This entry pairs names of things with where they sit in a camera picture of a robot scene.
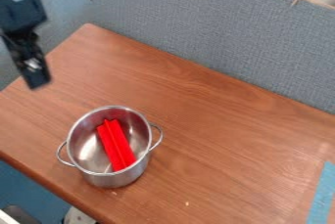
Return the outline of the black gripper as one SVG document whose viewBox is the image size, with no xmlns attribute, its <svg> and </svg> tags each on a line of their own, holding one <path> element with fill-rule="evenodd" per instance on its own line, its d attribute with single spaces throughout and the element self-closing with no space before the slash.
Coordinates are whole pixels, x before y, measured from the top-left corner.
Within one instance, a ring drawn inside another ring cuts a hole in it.
<svg viewBox="0 0 335 224">
<path fill-rule="evenodd" d="M 0 0 L 1 36 L 28 89 L 51 82 L 44 54 L 36 44 L 36 28 L 47 21 L 41 0 Z"/>
</svg>

